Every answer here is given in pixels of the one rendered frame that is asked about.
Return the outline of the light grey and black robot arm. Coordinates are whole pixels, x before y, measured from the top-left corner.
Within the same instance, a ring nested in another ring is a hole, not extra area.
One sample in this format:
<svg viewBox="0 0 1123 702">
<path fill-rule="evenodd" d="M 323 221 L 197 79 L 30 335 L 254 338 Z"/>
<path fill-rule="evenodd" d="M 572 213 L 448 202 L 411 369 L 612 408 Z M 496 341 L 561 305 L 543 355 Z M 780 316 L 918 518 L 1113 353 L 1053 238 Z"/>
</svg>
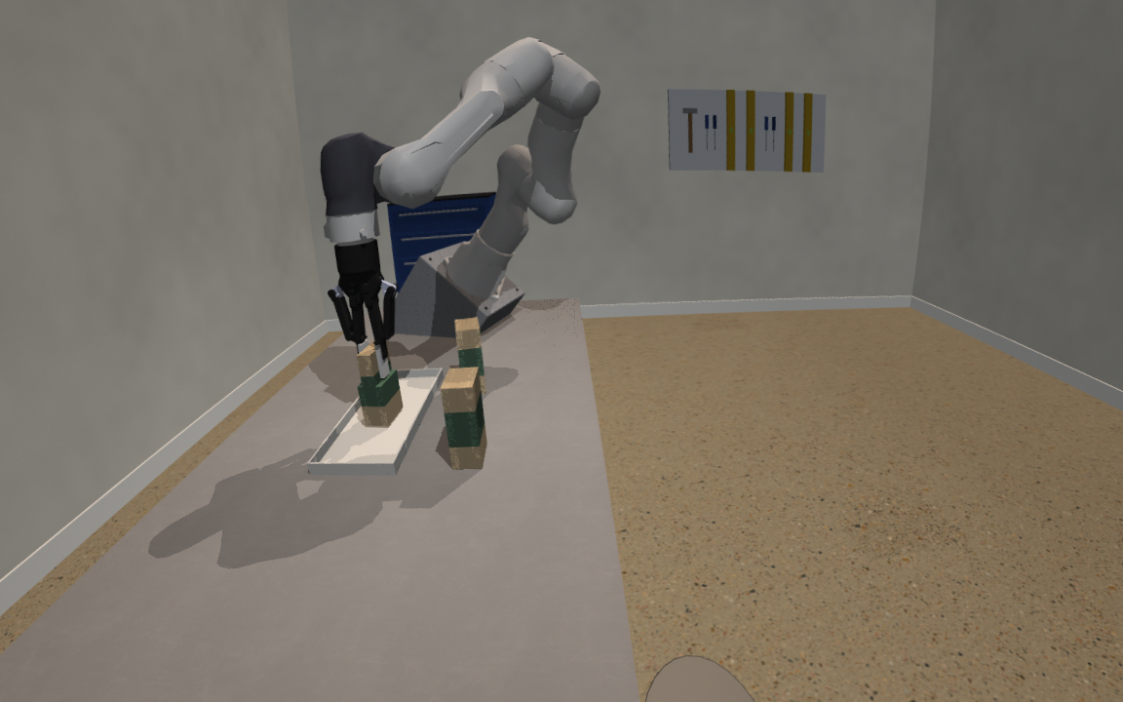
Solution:
<svg viewBox="0 0 1123 702">
<path fill-rule="evenodd" d="M 462 84 L 459 104 L 422 139 L 398 148 L 363 133 L 330 139 L 321 152 L 325 237 L 338 246 L 371 243 L 380 235 L 378 203 L 431 203 L 456 159 L 535 98 L 527 148 L 512 145 L 497 157 L 493 209 L 469 243 L 442 258 L 456 286 L 496 301 L 505 265 L 527 234 L 527 208 L 559 225 L 578 206 L 570 154 L 584 117 L 599 103 L 599 80 L 536 40 L 524 37 L 485 60 Z"/>
</svg>

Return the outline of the tan rectangular block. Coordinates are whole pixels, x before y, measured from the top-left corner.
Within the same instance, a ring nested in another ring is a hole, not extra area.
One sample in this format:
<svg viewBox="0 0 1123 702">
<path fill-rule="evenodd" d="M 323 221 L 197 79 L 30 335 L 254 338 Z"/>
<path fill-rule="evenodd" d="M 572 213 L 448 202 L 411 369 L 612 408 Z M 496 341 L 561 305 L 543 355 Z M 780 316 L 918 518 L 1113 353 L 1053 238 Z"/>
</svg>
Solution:
<svg viewBox="0 0 1123 702">
<path fill-rule="evenodd" d="M 483 468 L 487 440 L 480 366 L 448 370 L 441 394 L 453 468 Z"/>
<path fill-rule="evenodd" d="M 386 346 L 389 352 L 387 339 Z M 366 426 L 389 426 L 403 408 L 398 370 L 391 368 L 391 356 L 387 359 L 391 373 L 386 379 L 380 379 L 377 352 L 373 341 L 357 355 L 362 381 L 358 392 Z"/>
<path fill-rule="evenodd" d="M 482 394 L 486 394 L 478 317 L 455 320 L 456 348 L 460 368 L 480 366 Z"/>
</svg>

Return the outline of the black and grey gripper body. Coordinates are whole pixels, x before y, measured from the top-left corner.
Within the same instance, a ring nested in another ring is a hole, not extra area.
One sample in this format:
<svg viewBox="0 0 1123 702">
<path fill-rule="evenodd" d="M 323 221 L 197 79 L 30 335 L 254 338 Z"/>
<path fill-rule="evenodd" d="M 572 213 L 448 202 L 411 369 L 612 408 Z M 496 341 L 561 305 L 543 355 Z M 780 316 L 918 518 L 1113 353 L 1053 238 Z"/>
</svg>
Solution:
<svg viewBox="0 0 1123 702">
<path fill-rule="evenodd" d="M 363 301 L 360 285 L 366 283 L 371 299 L 377 298 L 384 280 L 380 274 L 377 239 L 355 246 L 334 245 L 334 250 L 339 274 L 338 285 L 346 297 L 349 297 L 347 286 L 355 284 L 357 302 Z"/>
</svg>

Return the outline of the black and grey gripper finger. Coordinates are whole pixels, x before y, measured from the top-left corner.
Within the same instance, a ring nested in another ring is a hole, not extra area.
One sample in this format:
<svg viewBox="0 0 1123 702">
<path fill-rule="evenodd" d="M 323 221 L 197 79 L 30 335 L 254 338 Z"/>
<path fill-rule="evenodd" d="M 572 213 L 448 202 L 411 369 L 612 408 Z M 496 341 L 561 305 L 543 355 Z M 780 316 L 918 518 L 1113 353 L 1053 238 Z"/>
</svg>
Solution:
<svg viewBox="0 0 1123 702">
<path fill-rule="evenodd" d="M 329 297 L 331 302 L 334 302 L 335 310 L 337 310 L 337 316 L 340 327 L 343 328 L 344 336 L 346 336 L 347 341 L 351 339 L 351 341 L 356 343 L 358 354 L 360 354 L 363 348 L 368 347 L 365 317 L 363 317 L 363 302 L 357 302 L 355 284 L 347 286 L 347 290 L 349 294 L 349 308 L 351 308 L 351 314 L 349 314 L 346 297 L 344 297 L 344 292 L 339 285 L 329 290 Z"/>
<path fill-rule="evenodd" d="M 369 288 L 366 283 L 360 285 L 360 292 L 363 294 L 363 301 L 365 302 L 366 308 L 368 308 L 371 332 L 373 332 L 374 336 L 373 345 L 375 347 L 375 352 L 377 352 L 380 379 L 386 379 L 389 373 L 391 373 L 389 371 L 386 339 L 391 339 L 391 337 L 394 336 L 394 297 L 396 297 L 398 288 L 400 286 L 398 286 L 398 284 L 392 285 L 391 283 L 386 283 L 386 281 L 382 280 L 382 285 L 380 285 L 380 288 L 383 289 L 382 293 L 384 294 L 383 323 L 382 317 L 380 317 L 378 297 L 371 299 Z"/>
</svg>

